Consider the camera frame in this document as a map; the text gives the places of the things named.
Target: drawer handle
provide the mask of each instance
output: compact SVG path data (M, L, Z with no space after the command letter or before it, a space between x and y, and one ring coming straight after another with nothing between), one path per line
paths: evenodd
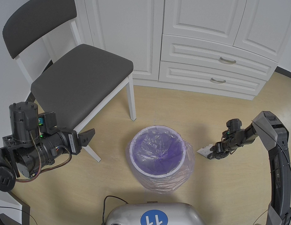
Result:
M220 59L222 61L225 61L225 62L229 62L229 63L236 63L236 60L232 61L232 60L227 60L227 59L223 59L222 57L220 57Z
M223 81L215 80L213 77L211 78L211 81L218 82L218 83L225 83L226 82L226 80L223 80Z

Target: gray cushioned seat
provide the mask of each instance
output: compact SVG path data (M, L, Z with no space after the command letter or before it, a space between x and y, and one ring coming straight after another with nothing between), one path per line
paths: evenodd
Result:
M74 129L133 71L133 63L113 53L81 44L40 75L31 92L57 126Z

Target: blue circle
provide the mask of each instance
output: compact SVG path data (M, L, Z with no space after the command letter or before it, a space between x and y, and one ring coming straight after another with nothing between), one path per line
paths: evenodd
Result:
M146 211L140 219L141 225L167 225L168 217L160 210Z

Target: light wood floor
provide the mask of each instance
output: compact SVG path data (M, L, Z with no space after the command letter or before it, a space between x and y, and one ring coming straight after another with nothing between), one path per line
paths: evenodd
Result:
M252 225L271 200L268 153L259 138L223 160L208 160L196 153L190 179L167 196L146 191L133 177L125 147L144 127L166 125L196 152L219 141L229 119L241 119L245 128L258 113L269 110L290 132L291 157L291 79L274 73L253 101L141 86L134 86L134 92L136 121L130 120L123 89L84 129L96 130L90 146L102 158L100 163L82 150L66 166L41 174L33 182L16 184L13 192L31 206L38 225L101 224L106 195L129 203L185 202L207 224ZM60 156L56 164L65 159L67 155ZM122 202L110 198L106 204L108 215ZM266 213L257 222L265 224Z

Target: chair leg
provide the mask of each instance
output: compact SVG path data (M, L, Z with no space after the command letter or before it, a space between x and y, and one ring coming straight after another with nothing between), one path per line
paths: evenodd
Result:
M86 147L83 147L95 160L98 162L101 160L101 158L95 153L95 151L92 150L92 148L87 145Z
M128 102L129 102L130 117L134 121L136 119L136 110L135 110L135 99L134 99L132 73L128 76L128 79L129 79L129 82L126 85L127 96L128 96Z

